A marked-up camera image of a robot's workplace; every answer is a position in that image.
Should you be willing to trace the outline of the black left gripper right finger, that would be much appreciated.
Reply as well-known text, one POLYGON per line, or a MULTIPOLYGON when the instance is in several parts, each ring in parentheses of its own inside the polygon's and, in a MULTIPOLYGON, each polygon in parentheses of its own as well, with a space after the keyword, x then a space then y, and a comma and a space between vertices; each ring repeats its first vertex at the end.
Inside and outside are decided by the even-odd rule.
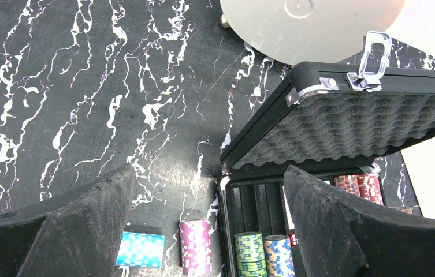
POLYGON ((435 219, 369 202, 295 166, 283 183, 308 276, 435 276, 435 219))

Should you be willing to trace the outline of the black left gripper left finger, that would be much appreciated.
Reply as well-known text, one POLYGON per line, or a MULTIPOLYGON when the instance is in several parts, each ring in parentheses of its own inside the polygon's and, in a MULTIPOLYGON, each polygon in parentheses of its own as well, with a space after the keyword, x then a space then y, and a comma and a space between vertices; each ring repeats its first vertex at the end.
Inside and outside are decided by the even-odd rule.
POLYGON ((0 276, 112 276, 135 192, 125 164, 0 215, 0 276))

